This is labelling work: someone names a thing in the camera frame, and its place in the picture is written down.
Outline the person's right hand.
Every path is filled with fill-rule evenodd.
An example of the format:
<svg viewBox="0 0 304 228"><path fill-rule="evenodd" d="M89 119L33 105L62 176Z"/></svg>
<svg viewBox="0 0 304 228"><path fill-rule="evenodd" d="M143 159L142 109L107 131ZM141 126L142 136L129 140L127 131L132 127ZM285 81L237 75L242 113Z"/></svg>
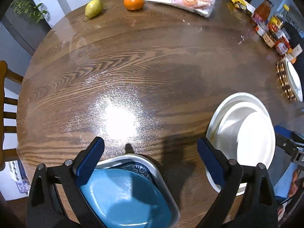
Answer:
<svg viewBox="0 0 304 228"><path fill-rule="evenodd" d="M285 209L290 203L290 200L295 196L297 190L303 187L303 167L297 167L291 174L292 168L288 168L282 179L275 187L276 200L278 203L278 220L285 213Z"/></svg>

